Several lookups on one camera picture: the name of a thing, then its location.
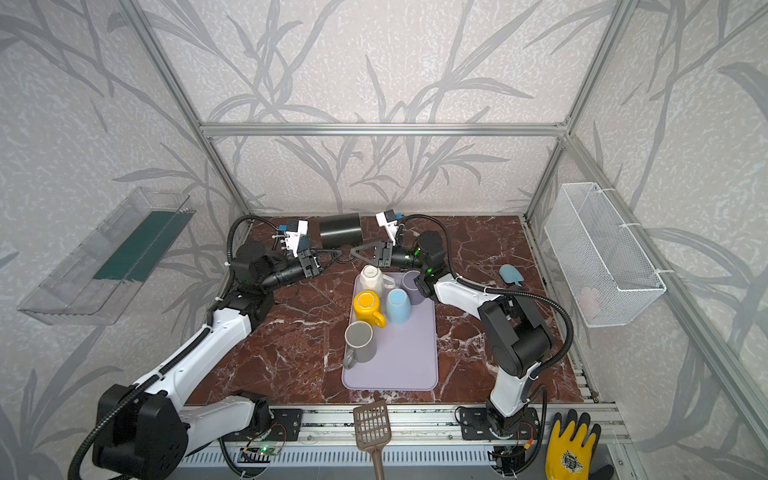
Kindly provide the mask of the black mug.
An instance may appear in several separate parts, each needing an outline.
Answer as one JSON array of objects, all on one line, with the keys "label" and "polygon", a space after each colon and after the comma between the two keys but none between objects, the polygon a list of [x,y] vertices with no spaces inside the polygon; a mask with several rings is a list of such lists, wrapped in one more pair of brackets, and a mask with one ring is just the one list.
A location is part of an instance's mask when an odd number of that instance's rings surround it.
[{"label": "black mug", "polygon": [[361,219],[358,213],[322,217],[318,222],[320,241],[324,249],[341,249],[363,243]]}]

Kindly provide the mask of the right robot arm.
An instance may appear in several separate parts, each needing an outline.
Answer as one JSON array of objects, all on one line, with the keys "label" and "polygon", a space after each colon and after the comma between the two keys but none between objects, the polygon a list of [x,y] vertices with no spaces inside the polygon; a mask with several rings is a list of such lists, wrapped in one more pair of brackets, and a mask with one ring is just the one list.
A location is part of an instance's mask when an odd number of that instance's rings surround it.
[{"label": "right robot arm", "polygon": [[388,239],[355,246],[350,254],[376,267],[417,269],[420,294],[481,322],[498,366],[486,402],[490,431],[499,438],[511,436],[533,398],[531,385],[560,363],[573,344],[569,314],[557,302],[519,286],[495,288],[457,274],[450,233],[432,216],[388,210],[376,219]]}]

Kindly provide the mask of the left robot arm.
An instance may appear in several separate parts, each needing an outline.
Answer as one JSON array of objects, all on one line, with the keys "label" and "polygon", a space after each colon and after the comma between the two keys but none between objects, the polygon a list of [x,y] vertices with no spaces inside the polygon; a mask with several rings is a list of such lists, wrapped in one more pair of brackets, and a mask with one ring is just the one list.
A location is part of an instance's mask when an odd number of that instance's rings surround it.
[{"label": "left robot arm", "polygon": [[228,280],[203,326],[155,369],[129,386],[115,384],[101,396],[96,424],[76,450],[68,478],[80,478],[83,460],[90,456],[95,466],[119,479],[165,479],[185,456],[258,421],[258,397],[252,393],[232,395],[191,413],[182,408],[213,367],[266,320],[276,290],[318,277],[325,267],[317,259],[320,250],[311,246],[305,221],[274,229],[282,250],[268,250],[260,242],[236,247],[236,231],[246,221],[267,220],[246,214],[231,224],[225,241]]}]

